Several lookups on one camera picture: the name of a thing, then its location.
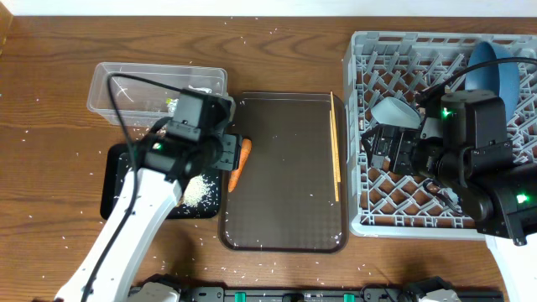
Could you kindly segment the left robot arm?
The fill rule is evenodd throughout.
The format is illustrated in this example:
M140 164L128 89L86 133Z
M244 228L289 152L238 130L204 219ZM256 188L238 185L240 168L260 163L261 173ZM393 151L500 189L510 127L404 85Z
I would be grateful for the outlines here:
M124 301L156 232L190 180L206 169L238 167L240 142L225 129L230 96L182 89L173 116L159 119L128 144L131 169L111 215L57 301Z

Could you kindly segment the black plastic tray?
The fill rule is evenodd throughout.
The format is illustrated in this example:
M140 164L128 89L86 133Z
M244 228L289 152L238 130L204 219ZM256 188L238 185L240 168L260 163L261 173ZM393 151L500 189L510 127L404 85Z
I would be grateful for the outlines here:
M100 215L107 220L116 205L123 188L125 175L131 165L127 145L110 147L102 189ZM181 197L181 204L167 216L168 219L206 219L214 217L222 200L222 172L208 169L192 179Z

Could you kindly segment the dark blue plate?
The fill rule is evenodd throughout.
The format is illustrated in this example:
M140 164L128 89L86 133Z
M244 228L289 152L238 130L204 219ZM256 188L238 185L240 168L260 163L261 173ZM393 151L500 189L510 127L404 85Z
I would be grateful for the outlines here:
M468 65L490 60L511 58L512 54L502 45L481 42L472 51ZM516 63L489 65L466 74L466 90L488 90L503 99L508 122L514 115L519 101L519 68Z

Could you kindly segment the yellow green snack wrapper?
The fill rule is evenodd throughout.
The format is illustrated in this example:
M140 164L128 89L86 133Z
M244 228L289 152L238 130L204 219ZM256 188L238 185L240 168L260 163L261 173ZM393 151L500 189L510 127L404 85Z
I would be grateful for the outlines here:
M178 98L175 98L175 99L167 98L166 99L166 106L167 106L169 115L173 116L175 114L175 110L177 108L178 100L179 100Z

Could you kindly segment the orange carrot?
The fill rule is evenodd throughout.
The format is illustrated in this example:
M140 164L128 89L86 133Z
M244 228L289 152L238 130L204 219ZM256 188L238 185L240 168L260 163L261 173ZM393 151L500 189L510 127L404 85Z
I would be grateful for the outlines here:
M240 156L239 156L239 162L238 162L238 168L233 170L230 173L230 179L228 182L228 192L231 193L235 190L237 183L240 179L240 176L242 174L242 171L244 169L245 164L247 163L249 154L252 150L252 140L249 138L244 138L242 140L242 147L240 150Z

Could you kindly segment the light blue rice bowl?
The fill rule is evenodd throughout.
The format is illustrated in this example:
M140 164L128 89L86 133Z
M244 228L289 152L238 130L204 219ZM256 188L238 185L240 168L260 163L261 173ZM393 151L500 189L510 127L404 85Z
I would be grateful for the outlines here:
M374 105L371 113L379 124L417 129L421 123L419 113L411 105L391 96Z

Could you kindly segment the white tissue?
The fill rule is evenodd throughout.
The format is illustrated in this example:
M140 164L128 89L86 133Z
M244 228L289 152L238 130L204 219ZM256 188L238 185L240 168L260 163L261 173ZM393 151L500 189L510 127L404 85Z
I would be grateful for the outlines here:
M211 94L212 93L212 89L211 88L208 88L208 87L193 87L193 86L188 86L188 88L190 90L193 90L193 91L201 91L201 92L204 92L206 94Z

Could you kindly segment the grey dishwasher rack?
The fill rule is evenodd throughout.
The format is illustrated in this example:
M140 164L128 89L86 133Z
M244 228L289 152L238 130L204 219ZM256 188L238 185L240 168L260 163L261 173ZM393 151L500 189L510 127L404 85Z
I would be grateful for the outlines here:
M360 143L375 125L370 111L387 96L411 103L417 91L466 67L481 42L534 58L536 38L517 34L358 31L343 59L347 118L349 228L358 237L481 241L473 221L458 216L419 177L372 169Z

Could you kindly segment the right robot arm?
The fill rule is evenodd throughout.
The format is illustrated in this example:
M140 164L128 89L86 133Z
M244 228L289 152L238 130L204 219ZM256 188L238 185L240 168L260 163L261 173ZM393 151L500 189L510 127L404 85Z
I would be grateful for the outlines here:
M424 126L379 124L362 135L370 166L429 178L460 198L503 276L512 301L536 299L536 165L516 164L503 100L491 91L422 92Z

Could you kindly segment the brown serving tray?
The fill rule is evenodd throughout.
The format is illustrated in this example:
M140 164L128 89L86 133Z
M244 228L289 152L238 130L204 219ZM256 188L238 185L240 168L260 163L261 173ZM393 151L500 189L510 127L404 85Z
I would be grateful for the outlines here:
M231 127L253 142L219 238L234 251L337 253L349 237L347 188L334 181L331 126L346 158L346 117L331 94L244 92Z

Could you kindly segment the clear plastic bin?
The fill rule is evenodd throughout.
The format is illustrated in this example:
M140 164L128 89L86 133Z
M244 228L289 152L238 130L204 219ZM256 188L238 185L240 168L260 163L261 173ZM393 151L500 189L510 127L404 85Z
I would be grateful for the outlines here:
M167 98L178 98L177 91L152 86L142 81L113 77L122 73L163 83L177 88L208 87L213 94L227 94L227 72L222 68L192 65L157 65L142 63L102 62L96 66L92 77L87 109L118 125L108 92L111 91L124 122L129 127L149 128L160 118L171 116L166 106Z

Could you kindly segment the white rice pile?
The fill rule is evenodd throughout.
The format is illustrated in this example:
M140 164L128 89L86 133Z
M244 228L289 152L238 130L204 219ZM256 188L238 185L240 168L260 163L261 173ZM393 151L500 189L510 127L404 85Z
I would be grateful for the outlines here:
M190 180L185 193L181 197L186 207L207 207L216 200L216 183L207 176L198 175Z

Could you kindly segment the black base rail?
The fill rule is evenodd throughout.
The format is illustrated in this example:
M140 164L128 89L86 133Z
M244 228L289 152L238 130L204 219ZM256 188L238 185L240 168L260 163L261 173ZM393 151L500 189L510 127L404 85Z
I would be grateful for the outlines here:
M491 289L455 289L439 277L403 288L369 284L361 289L228 288L221 284L182 283L171 275L155 274L128 292L129 301L178 302L373 302L373 301L482 301L501 302L503 293Z

